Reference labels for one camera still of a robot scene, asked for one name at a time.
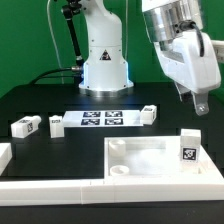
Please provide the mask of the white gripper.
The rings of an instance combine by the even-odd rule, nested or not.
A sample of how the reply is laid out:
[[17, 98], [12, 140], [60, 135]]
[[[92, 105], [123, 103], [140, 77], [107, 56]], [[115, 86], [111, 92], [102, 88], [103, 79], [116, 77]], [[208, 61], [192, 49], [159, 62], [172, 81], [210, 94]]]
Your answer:
[[182, 103], [193, 102], [198, 116], [209, 112], [207, 92], [221, 84], [221, 74], [210, 37], [195, 23], [182, 31], [174, 26], [155, 29], [155, 50], [164, 74], [175, 82]]

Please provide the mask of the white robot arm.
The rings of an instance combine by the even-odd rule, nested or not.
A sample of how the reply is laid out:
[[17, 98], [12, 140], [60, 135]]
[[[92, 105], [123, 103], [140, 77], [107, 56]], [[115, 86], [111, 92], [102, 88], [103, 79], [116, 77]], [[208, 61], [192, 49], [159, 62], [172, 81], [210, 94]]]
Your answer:
[[[210, 37], [203, 33], [199, 0], [141, 0], [146, 32], [154, 44], [164, 74], [176, 85], [180, 100], [193, 98], [196, 113], [209, 112], [208, 93], [221, 84], [221, 74]], [[97, 97], [133, 87], [122, 56], [122, 24], [103, 0], [81, 0], [89, 56], [79, 85]]]

